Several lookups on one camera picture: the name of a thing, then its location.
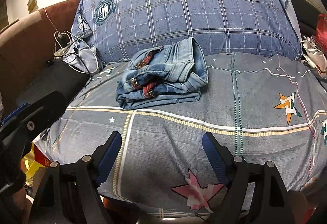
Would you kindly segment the brown upholstered headboard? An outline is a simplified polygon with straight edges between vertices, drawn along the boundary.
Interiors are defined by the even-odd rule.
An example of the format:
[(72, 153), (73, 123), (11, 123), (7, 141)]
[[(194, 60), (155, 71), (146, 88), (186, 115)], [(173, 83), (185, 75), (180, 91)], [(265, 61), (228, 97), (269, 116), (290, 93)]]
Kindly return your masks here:
[(38, 9), (1, 33), (2, 116), (17, 107), (16, 100), (54, 54), (54, 33), (70, 30), (80, 0), (66, 0)]

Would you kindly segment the grey star-patterned bed sheet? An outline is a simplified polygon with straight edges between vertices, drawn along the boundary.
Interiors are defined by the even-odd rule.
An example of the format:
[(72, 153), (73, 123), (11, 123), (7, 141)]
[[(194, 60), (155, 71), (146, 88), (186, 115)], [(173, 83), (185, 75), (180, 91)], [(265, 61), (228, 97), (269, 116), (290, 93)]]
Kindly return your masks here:
[(157, 217), (208, 215), (223, 201), (227, 188), (203, 150), (205, 132), (247, 162), (274, 162), (287, 190), (307, 196), (321, 191), (326, 79), (279, 55), (219, 54), (206, 63), (209, 82), (198, 101), (134, 110), (115, 99), (126, 63), (111, 64), (36, 146), (50, 160), (69, 164), (119, 132), (122, 146), (99, 193)]

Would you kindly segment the red and white clothes pile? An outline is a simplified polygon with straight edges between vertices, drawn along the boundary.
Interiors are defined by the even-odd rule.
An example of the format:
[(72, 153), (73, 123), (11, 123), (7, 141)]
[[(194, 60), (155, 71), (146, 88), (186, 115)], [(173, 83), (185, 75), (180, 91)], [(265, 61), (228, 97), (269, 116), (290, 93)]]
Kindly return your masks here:
[(315, 35), (301, 41), (304, 61), (326, 78), (326, 14), (318, 16)]

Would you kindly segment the light blue denim pants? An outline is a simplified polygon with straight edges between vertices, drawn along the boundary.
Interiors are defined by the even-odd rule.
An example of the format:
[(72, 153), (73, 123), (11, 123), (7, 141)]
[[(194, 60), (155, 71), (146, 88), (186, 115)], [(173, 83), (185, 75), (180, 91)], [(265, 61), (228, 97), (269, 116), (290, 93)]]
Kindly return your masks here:
[(203, 51), (194, 37), (137, 52), (118, 81), (115, 100), (134, 110), (195, 102), (209, 82)]

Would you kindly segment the small blue-grey pillow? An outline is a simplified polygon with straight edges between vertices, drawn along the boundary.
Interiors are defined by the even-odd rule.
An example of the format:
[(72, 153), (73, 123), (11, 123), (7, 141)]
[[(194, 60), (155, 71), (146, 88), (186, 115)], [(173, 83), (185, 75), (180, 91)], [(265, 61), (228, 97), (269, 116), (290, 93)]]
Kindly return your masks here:
[(72, 43), (66, 54), (63, 55), (63, 61), (72, 69), (91, 76), (103, 68), (96, 47), (83, 41)]

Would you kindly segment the yellow and red bag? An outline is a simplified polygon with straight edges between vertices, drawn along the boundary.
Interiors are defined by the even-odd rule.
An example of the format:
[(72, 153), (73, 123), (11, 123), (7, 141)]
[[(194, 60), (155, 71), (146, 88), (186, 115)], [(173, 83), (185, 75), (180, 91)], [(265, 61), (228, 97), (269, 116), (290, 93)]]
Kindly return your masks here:
[(32, 148), (28, 154), (22, 157), (20, 168), (26, 175), (26, 184), (33, 185), (33, 177), (39, 168), (47, 168), (51, 161), (32, 143)]

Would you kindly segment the blue plaid pillow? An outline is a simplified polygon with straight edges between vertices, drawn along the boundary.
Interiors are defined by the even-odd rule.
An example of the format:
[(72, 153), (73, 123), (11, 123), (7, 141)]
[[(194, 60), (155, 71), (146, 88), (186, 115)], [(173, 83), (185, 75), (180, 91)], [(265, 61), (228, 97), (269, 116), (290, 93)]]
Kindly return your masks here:
[(301, 55), (290, 0), (81, 0), (73, 35), (105, 62), (193, 37), (205, 55)]

